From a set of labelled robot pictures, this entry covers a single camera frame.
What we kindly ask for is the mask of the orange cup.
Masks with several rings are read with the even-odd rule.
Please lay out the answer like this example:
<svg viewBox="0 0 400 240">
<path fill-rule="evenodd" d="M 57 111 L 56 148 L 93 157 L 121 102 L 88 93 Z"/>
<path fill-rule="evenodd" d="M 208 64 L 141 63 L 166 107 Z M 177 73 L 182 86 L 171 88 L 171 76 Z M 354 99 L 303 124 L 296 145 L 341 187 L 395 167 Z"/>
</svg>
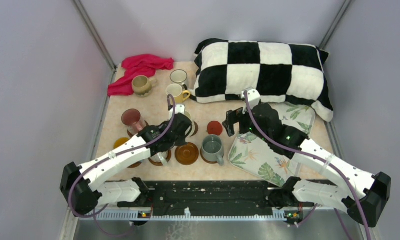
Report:
<svg viewBox="0 0 400 240">
<path fill-rule="evenodd" d="M 166 152 L 159 152 L 156 155 L 152 156 L 150 159 L 156 164 L 165 166 L 168 163 L 167 157 L 168 157 L 168 152 L 166 151 Z"/>
</svg>

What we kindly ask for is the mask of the red apple coaster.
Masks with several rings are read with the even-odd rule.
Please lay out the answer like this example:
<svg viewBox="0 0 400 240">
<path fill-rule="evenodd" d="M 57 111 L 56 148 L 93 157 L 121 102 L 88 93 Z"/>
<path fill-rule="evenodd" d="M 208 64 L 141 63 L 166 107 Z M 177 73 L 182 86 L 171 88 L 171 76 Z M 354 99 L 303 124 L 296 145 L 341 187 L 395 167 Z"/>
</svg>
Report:
<svg viewBox="0 0 400 240">
<path fill-rule="evenodd" d="M 223 131 L 223 127 L 220 122 L 218 121 L 210 121 L 207 124 L 207 133 L 209 135 L 217 135 L 219 136 Z"/>
</svg>

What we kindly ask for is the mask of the cream ceramic mug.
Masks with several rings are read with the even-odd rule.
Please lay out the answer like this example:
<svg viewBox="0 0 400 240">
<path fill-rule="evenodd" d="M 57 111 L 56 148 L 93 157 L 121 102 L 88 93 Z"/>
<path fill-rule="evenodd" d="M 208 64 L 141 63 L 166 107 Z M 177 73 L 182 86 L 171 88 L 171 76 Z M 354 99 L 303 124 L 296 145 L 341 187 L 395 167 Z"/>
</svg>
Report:
<svg viewBox="0 0 400 240">
<path fill-rule="evenodd" d="M 190 122 L 191 122 L 191 126 L 186 130 L 186 137 L 191 137 L 190 135 L 191 135 L 191 131 L 192 131 L 192 129 L 193 129 L 193 122 L 194 122 L 194 120 L 192 119 L 192 116 L 191 116 L 191 114 L 187 111 L 187 110 L 185 110 L 185 116 L 190 120 Z"/>
</svg>

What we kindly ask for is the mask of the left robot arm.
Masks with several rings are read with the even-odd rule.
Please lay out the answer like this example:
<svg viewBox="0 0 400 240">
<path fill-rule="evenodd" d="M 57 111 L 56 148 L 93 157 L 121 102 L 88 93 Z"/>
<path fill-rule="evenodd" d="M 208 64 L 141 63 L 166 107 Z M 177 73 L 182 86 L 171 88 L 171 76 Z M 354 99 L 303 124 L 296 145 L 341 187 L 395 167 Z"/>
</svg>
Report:
<svg viewBox="0 0 400 240">
<path fill-rule="evenodd" d="M 148 125 L 120 147 L 92 161 L 63 168 L 60 191 L 76 217 L 89 218 L 98 206 L 132 202 L 141 207 L 148 201 L 147 191 L 132 180 L 110 182 L 109 179 L 129 166 L 186 144 L 191 120 L 175 114 L 160 125 Z"/>
</svg>

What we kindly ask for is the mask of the brown wooden coaster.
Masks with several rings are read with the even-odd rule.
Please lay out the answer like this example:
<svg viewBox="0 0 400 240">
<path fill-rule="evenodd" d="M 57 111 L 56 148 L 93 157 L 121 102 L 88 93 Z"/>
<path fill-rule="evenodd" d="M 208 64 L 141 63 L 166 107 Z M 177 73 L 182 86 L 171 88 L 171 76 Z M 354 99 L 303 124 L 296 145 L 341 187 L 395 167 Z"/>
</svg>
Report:
<svg viewBox="0 0 400 240">
<path fill-rule="evenodd" d="M 129 169 L 133 169 L 133 168 L 136 168 L 136 167 L 140 166 L 141 164 L 142 164 L 142 161 L 138 161 L 138 162 L 130 165 L 128 168 Z"/>
</svg>

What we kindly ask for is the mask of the dark walnut wooden coaster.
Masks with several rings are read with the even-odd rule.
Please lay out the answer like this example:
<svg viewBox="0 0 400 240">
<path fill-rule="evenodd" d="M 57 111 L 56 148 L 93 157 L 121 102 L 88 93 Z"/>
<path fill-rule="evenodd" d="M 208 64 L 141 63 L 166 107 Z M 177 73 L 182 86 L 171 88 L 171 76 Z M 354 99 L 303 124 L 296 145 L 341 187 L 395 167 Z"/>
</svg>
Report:
<svg viewBox="0 0 400 240">
<path fill-rule="evenodd" d="M 133 137 L 133 134 L 129 131 L 129 129 L 127 129 L 127 134 L 129 137 Z"/>
<path fill-rule="evenodd" d="M 193 137 L 194 135 L 196 135 L 198 133 L 198 129 L 199 129 L 198 124 L 196 122 L 193 122 L 193 129 L 191 131 L 190 136 Z"/>
</svg>

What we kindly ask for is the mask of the grey ceramic mug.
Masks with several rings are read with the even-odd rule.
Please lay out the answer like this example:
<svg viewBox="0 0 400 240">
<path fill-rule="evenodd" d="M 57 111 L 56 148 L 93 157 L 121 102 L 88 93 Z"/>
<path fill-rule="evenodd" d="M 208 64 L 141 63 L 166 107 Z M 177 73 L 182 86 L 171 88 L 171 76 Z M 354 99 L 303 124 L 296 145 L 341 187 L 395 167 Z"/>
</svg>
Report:
<svg viewBox="0 0 400 240">
<path fill-rule="evenodd" d="M 220 166 L 224 164 L 223 143 L 217 135 L 210 134 L 206 136 L 202 141 L 200 152 L 206 160 L 217 161 Z"/>
</svg>

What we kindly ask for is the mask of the white dark-rimmed mug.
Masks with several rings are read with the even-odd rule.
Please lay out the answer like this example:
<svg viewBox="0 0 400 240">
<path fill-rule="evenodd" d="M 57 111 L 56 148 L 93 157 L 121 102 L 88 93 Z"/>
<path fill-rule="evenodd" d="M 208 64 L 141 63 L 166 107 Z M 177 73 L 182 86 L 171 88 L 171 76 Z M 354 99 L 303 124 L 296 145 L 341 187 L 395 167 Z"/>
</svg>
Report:
<svg viewBox="0 0 400 240">
<path fill-rule="evenodd" d="M 169 77 L 174 84 L 188 86 L 188 74 L 182 69 L 174 70 Z"/>
</svg>

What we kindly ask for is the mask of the pink mug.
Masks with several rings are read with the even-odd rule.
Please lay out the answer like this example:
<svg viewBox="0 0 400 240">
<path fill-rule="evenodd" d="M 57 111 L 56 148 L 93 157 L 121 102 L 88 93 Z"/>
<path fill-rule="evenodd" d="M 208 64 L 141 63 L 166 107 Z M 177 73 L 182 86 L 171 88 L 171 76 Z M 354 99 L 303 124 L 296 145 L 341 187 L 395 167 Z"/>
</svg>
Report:
<svg viewBox="0 0 400 240">
<path fill-rule="evenodd" d="M 121 121 L 133 135 L 136 135 L 146 127 L 141 113 L 134 108 L 126 110 L 121 116 Z"/>
</svg>

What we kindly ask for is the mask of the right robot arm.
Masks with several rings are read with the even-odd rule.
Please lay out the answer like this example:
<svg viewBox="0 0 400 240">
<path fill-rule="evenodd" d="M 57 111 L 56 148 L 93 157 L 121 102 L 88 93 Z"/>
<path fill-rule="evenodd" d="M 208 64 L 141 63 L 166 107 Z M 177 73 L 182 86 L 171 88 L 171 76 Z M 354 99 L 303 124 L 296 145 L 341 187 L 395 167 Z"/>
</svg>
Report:
<svg viewBox="0 0 400 240">
<path fill-rule="evenodd" d="M 290 177 L 282 186 L 281 200 L 287 206 L 297 202 L 316 203 L 335 208 L 359 224 L 374 228 L 390 198 L 391 178 L 356 168 L 318 146 L 301 130 L 283 124 L 278 112 L 260 103 L 226 112 L 222 125 L 228 136 L 234 124 L 241 134 L 258 137 L 267 148 L 297 163 L 308 166 L 331 182 L 331 185 Z"/>
</svg>

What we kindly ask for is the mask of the beige ceramic mug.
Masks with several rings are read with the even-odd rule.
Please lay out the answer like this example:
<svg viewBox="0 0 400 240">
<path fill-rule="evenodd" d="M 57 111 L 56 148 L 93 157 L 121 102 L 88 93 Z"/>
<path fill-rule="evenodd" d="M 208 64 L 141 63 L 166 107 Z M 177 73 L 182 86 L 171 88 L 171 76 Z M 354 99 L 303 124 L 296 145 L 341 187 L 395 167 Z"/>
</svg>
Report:
<svg viewBox="0 0 400 240">
<path fill-rule="evenodd" d="M 148 78 L 147 76 L 139 75 L 132 80 L 131 84 L 136 96 L 147 97 L 151 94 L 153 87 L 157 85 L 157 79 L 155 77 Z"/>
</svg>

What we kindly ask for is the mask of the blue mug yellow inside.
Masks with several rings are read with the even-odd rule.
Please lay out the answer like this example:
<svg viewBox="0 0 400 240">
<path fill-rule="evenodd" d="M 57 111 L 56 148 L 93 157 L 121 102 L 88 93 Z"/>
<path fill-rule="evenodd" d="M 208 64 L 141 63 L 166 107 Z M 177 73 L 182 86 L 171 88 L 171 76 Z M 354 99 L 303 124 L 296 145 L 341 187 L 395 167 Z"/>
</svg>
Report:
<svg viewBox="0 0 400 240">
<path fill-rule="evenodd" d="M 119 139 L 117 139 L 113 145 L 113 149 L 116 149 L 120 146 L 122 146 L 123 144 L 125 144 L 127 141 L 129 141 L 129 138 L 127 137 L 121 137 Z"/>
</svg>

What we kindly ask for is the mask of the crumpled pink cloth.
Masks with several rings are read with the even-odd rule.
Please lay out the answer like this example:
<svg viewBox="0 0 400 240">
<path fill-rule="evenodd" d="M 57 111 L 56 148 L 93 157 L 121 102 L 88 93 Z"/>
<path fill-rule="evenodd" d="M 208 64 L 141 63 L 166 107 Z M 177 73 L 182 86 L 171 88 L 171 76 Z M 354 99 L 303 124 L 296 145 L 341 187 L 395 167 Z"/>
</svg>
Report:
<svg viewBox="0 0 400 240">
<path fill-rule="evenodd" d="M 130 96 L 134 94 L 132 81 L 135 77 L 153 77 L 157 70 L 173 69 L 173 63 L 173 58 L 162 58 L 153 54 L 127 57 L 121 63 L 121 67 L 125 70 L 124 75 L 108 86 L 107 95 Z"/>
</svg>

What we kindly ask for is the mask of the amber wooden coaster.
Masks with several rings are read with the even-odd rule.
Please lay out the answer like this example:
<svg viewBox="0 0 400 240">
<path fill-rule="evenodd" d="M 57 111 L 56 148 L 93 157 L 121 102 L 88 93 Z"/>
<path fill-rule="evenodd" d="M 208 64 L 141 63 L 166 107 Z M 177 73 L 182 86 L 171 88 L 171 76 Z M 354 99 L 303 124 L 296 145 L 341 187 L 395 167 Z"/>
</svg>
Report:
<svg viewBox="0 0 400 240">
<path fill-rule="evenodd" d="M 165 166 L 168 164 L 171 158 L 171 150 L 165 152 L 159 152 L 154 156 L 151 156 L 148 160 L 155 166 Z"/>
<path fill-rule="evenodd" d="M 199 150 L 197 146 L 191 142 L 186 145 L 178 146 L 175 150 L 176 160 L 185 166 L 194 164 L 199 156 Z"/>
<path fill-rule="evenodd" d="M 217 161 L 208 161 L 208 160 L 206 160 L 204 157 L 203 157 L 203 155 L 200 153 L 200 157 L 201 157 L 201 159 L 205 162 L 205 163 L 208 163 L 208 164 L 218 164 L 218 162 Z"/>
</svg>

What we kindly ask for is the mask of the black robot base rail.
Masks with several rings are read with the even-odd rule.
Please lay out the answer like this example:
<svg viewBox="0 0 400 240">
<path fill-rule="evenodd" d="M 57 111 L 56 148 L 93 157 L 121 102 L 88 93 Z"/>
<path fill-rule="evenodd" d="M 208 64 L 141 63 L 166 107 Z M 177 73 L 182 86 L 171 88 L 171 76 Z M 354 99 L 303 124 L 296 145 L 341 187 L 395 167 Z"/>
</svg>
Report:
<svg viewBox="0 0 400 240">
<path fill-rule="evenodd" d="M 158 216 L 181 216 L 189 209 L 194 217 L 270 216 L 300 203 L 287 191 L 262 180 L 143 181 L 134 202 L 119 208 L 147 208 Z"/>
</svg>

